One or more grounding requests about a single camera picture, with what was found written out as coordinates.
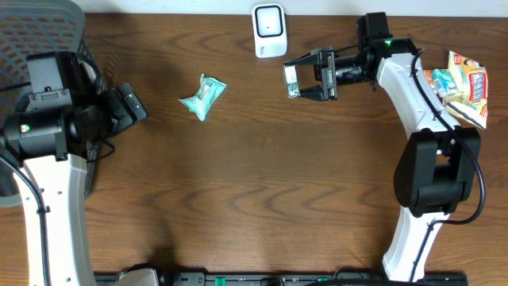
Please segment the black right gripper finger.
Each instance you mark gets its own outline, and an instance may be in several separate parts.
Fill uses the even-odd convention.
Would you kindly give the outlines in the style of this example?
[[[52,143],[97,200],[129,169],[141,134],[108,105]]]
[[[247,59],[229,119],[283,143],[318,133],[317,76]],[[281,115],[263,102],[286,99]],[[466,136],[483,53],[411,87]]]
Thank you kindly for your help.
[[[314,101],[322,102],[325,100],[324,98],[324,92],[322,90],[322,87],[320,85],[315,85],[312,87],[306,87],[299,90],[300,97],[304,99],[311,99]]]
[[[296,65],[316,65],[320,64],[321,61],[321,49],[315,48],[310,52],[293,60],[288,60],[284,66],[296,66]]]

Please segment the orange small snack packet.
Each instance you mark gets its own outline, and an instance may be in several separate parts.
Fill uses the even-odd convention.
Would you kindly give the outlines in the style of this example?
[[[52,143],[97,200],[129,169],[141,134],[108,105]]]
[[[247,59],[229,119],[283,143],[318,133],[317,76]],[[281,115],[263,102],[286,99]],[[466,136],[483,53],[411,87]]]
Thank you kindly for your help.
[[[424,75],[425,75],[429,85],[433,89],[433,92],[436,93],[436,88],[435,88],[435,85],[434,85],[434,82],[433,82],[433,79],[432,79],[432,73],[433,73],[432,70],[424,70]]]

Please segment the teal snack packet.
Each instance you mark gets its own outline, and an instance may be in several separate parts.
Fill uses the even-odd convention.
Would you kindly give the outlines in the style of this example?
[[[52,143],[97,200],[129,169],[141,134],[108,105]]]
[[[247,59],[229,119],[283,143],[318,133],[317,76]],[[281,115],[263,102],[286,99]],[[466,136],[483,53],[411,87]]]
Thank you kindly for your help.
[[[201,74],[199,82],[200,88],[193,96],[179,101],[203,122],[214,102],[226,90],[228,85],[218,79],[208,77],[204,73]]]

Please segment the small teal tissue pack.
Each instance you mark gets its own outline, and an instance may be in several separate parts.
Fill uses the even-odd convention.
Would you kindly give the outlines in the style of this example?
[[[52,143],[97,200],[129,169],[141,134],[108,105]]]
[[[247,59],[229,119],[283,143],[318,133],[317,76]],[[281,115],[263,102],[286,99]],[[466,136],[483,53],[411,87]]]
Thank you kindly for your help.
[[[455,95],[459,92],[459,88],[448,69],[433,70],[431,73],[431,79],[435,89],[437,90],[437,94],[441,98]]]

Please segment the large white snack bag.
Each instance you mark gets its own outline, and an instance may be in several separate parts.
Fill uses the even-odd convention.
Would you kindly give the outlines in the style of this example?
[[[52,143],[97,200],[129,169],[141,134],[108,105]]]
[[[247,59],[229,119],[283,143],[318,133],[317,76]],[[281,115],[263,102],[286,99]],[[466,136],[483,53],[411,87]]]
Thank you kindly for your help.
[[[448,71],[458,92],[444,97],[445,109],[458,118],[481,129],[486,129],[488,116],[487,69],[473,59],[449,51]]]

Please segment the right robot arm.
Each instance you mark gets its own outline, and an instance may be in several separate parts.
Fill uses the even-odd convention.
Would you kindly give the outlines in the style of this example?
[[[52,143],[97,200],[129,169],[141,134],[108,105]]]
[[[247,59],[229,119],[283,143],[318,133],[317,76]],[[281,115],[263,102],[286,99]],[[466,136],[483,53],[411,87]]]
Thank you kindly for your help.
[[[401,209],[383,271],[388,280],[415,284],[425,279],[439,229],[469,224],[483,210],[481,139],[441,105],[421,69],[423,51],[408,37],[394,37],[384,12],[360,17],[356,35],[356,55],[325,47],[284,63],[287,93],[323,102],[336,100],[340,86],[370,83],[388,94],[407,143],[394,171]]]

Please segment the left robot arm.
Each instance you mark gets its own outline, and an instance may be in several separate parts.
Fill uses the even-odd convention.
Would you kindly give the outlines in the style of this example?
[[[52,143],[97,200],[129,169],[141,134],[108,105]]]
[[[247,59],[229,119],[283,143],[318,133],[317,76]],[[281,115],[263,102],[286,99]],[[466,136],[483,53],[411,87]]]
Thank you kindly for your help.
[[[1,129],[25,216],[31,285],[96,285],[84,210],[91,147],[146,119],[128,83],[100,90],[98,68],[74,52],[27,58],[30,91]]]

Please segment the white barcode scanner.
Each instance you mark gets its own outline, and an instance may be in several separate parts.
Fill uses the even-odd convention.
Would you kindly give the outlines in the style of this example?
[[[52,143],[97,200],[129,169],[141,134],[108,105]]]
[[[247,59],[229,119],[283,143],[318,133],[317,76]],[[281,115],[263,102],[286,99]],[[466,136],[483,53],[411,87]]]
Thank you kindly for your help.
[[[287,53],[285,10],[279,3],[254,6],[252,27],[258,58],[280,57]]]

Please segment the grey plastic mesh basket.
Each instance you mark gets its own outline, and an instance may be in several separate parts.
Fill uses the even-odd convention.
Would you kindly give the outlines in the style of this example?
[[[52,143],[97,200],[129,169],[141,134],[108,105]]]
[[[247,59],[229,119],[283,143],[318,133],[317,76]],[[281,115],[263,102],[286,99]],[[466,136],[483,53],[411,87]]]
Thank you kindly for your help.
[[[71,150],[95,160],[94,140],[73,138],[69,143],[44,136],[33,143],[12,138],[14,123],[34,115],[33,130],[53,130],[69,112],[94,103],[106,90],[84,38],[83,11],[71,1],[3,1],[1,3],[1,92],[17,96],[2,100],[1,154],[19,164],[39,155],[62,157]]]

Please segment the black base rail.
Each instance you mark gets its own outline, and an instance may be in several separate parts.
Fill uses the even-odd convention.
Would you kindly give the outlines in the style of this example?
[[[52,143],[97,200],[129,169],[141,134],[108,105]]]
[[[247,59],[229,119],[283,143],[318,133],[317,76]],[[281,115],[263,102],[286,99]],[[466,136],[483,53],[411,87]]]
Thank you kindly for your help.
[[[120,277],[118,274],[95,274],[98,285],[114,285]],[[341,270],[337,274],[206,274],[203,272],[180,272],[165,276],[162,285],[171,286],[264,286],[286,285],[303,286],[329,280],[375,280],[387,281],[382,274],[361,272],[359,270]],[[468,286],[468,278],[464,274],[426,274],[420,285]]]

